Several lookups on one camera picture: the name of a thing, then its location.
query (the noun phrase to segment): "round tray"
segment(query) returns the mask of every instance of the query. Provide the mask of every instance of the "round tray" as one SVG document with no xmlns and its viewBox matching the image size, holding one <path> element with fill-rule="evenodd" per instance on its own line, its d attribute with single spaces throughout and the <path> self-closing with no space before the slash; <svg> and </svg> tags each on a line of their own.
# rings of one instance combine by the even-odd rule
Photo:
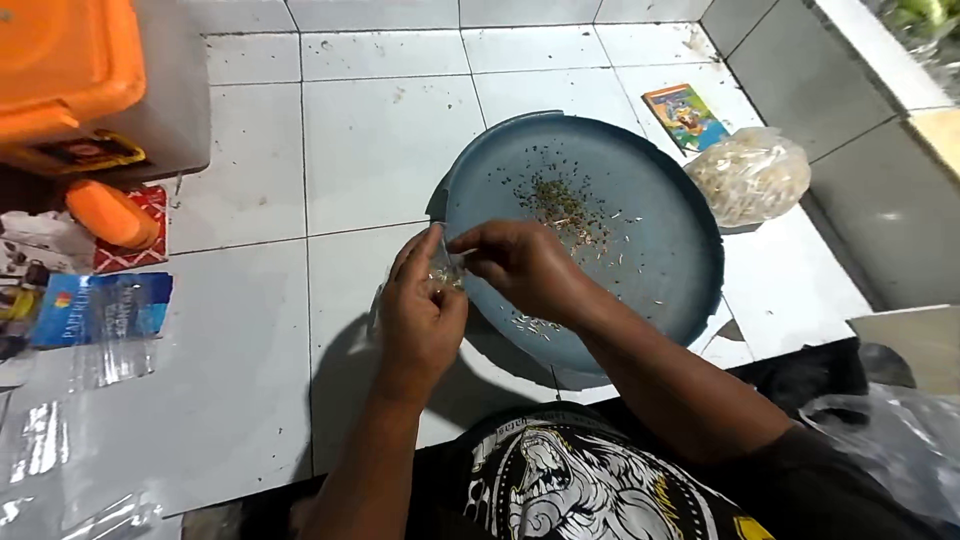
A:
<svg viewBox="0 0 960 540">
<path fill-rule="evenodd" d="M 582 245 L 573 257 L 594 281 L 681 345 L 703 332 L 723 283 L 716 222 L 682 168 L 624 129 L 552 110 L 486 130 L 447 174 L 447 238 L 489 219 L 535 218 L 521 205 L 535 177 L 563 180 L 586 199 L 584 210 L 597 219 L 594 232 L 607 241 Z M 558 234 L 572 244 L 571 234 Z M 530 331 L 516 322 L 519 310 L 485 281 L 470 275 L 464 286 L 484 317 L 537 361 L 603 373 L 573 332 L 537 324 Z"/>
</svg>

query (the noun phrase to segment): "black t-shirt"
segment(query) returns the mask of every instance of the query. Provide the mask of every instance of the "black t-shirt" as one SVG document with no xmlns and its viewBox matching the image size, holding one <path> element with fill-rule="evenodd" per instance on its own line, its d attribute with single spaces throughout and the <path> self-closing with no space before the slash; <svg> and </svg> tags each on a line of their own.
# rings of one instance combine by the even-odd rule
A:
<svg viewBox="0 0 960 540">
<path fill-rule="evenodd" d="M 418 451 L 407 538 L 939 538 L 845 456 L 794 428 L 709 469 L 581 405 L 498 415 Z"/>
</svg>

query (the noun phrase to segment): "person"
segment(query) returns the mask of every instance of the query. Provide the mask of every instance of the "person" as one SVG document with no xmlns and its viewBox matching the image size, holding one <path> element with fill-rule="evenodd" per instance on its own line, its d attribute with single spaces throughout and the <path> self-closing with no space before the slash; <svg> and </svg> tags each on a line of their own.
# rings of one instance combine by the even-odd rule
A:
<svg viewBox="0 0 960 540">
<path fill-rule="evenodd" d="M 535 222 L 487 222 L 448 249 L 524 313 L 576 332 L 652 436 L 560 402 L 508 411 L 415 459 L 420 413 L 468 312 L 465 293 L 427 279 L 441 233 L 396 256 L 381 365 L 340 461 L 293 517 L 303 540 L 938 537 L 751 386 L 658 333 Z"/>
</svg>

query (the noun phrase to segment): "hand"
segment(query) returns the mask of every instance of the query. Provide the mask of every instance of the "hand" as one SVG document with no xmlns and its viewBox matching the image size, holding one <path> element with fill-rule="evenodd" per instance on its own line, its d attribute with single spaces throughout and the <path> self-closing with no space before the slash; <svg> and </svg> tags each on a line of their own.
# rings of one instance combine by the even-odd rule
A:
<svg viewBox="0 0 960 540">
<path fill-rule="evenodd" d="M 467 269 L 524 313 L 573 328 L 606 291 L 577 266 L 552 231 L 534 221 L 493 220 L 447 244 L 467 254 Z"/>
<path fill-rule="evenodd" d="M 433 225 L 403 246 L 381 295 L 383 360 L 374 389 L 419 405 L 453 363 L 467 324 L 467 295 L 428 283 L 441 233 Z"/>
</svg>

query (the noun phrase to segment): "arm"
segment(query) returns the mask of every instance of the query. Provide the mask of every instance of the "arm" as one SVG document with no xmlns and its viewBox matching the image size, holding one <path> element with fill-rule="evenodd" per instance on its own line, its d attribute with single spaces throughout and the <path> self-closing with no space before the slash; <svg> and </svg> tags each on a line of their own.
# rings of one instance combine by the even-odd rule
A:
<svg viewBox="0 0 960 540">
<path fill-rule="evenodd" d="M 380 370 L 340 461 L 295 524 L 304 540 L 403 538 L 420 413 L 467 321 L 464 293 L 426 278 L 440 234 L 432 227 L 396 256 L 381 298 Z"/>
<path fill-rule="evenodd" d="M 783 435 L 789 418 L 753 388 L 661 335 L 591 281 L 553 232 L 491 221 L 450 242 L 469 270 L 524 313 L 577 332 L 630 410 L 696 463 L 748 454 Z"/>
</svg>

